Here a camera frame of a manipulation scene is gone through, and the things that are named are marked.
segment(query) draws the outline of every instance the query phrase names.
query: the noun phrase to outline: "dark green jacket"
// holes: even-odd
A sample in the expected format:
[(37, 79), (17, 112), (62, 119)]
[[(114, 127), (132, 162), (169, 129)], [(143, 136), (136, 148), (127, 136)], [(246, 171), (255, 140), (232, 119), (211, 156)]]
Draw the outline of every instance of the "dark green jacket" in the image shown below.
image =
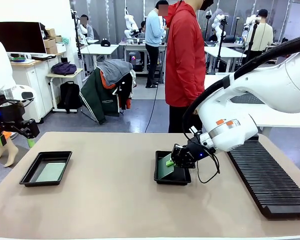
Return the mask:
[(113, 94), (115, 90), (116, 88), (104, 88), (100, 69), (96, 68), (80, 91), (82, 104), (95, 116), (99, 124), (103, 124), (106, 121), (105, 116), (119, 117), (118, 96)]

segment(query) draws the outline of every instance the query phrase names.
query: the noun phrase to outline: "black rack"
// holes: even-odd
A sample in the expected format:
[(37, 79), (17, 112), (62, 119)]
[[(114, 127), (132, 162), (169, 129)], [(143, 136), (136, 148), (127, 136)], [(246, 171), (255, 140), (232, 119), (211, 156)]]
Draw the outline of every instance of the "black rack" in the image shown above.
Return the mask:
[(300, 218), (300, 188), (261, 145), (258, 136), (228, 155), (266, 218)]

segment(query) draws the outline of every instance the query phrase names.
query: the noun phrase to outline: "person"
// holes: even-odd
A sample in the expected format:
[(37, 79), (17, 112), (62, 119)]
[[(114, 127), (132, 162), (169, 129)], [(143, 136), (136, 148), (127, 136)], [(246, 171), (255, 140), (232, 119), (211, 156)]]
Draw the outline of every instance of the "person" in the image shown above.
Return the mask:
[(84, 34), (84, 35), (85, 35), (85, 38), (86, 38), (87, 40), (94, 40), (94, 39), (95, 39), (95, 36), (94, 36), (94, 30), (93, 30), (92, 26), (90, 26), (90, 25), (88, 24), (89, 17), (88, 17), (87, 15), (85, 15), (85, 14), (82, 14), (82, 15), (81, 15), (81, 18), (86, 18), (86, 20), (87, 20), (86, 25), (84, 25), (84, 24), (82, 25), (82, 26), (88, 31), (86, 34)]
[[(168, 9), (165, 101), (169, 105), (169, 133), (183, 132), (183, 115), (203, 93), (206, 76), (204, 39), (196, 12), (205, 11), (213, 0), (184, 0)], [(187, 129), (202, 129), (197, 112), (189, 119)]]
[(160, 24), (159, 7), (162, 5), (169, 5), (169, 3), (167, 0), (158, 1), (155, 8), (148, 14), (145, 22), (145, 48), (150, 58), (148, 78), (145, 86), (147, 89), (158, 87), (158, 83), (155, 82), (155, 71), (158, 63), (159, 45), (164, 31), (167, 29), (166, 26), (162, 27)]
[(209, 42), (218, 42), (217, 31), (212, 29), (212, 36), (209, 37)]
[(139, 28), (139, 33), (143, 34), (146, 32), (146, 21), (141, 22), (141, 28)]
[[(260, 56), (262, 52), (266, 50), (266, 47), (270, 46), (274, 42), (274, 31), (272, 29), (272, 26), (266, 23), (268, 17), (268, 10), (261, 9), (257, 17), (261, 17), (261, 20), (255, 31), (255, 35), (253, 38), (253, 45), (251, 48), (249, 58), (246, 58), (245, 62), (248, 62), (251, 59)], [(248, 54), (248, 48), (249, 48), (249, 43), (251, 41), (252, 33), (253, 33), (253, 26), (250, 28), (249, 34), (245, 42), (246, 48), (244, 54), (246, 55)]]

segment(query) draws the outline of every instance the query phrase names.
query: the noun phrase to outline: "red hood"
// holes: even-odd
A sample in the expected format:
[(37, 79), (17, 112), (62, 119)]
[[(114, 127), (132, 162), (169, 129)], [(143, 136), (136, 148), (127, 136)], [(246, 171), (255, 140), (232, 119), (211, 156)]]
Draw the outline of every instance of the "red hood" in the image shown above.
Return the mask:
[(169, 5), (168, 7), (168, 16), (165, 16), (165, 20), (166, 20), (166, 26), (168, 28), (170, 28), (172, 19), (174, 18), (174, 16), (176, 15), (176, 13), (180, 12), (180, 11), (188, 11), (189, 13), (191, 13), (193, 16), (196, 17), (196, 13), (194, 11), (194, 9), (192, 8), (192, 6), (190, 6), (189, 4), (185, 3), (184, 1), (180, 2), (178, 1), (175, 4)]

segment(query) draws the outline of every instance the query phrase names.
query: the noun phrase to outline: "black screen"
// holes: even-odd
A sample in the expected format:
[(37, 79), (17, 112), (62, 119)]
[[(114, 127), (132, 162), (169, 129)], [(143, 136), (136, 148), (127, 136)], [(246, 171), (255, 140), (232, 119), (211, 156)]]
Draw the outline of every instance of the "black screen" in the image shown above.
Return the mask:
[(0, 42), (7, 52), (46, 53), (38, 22), (0, 22)]

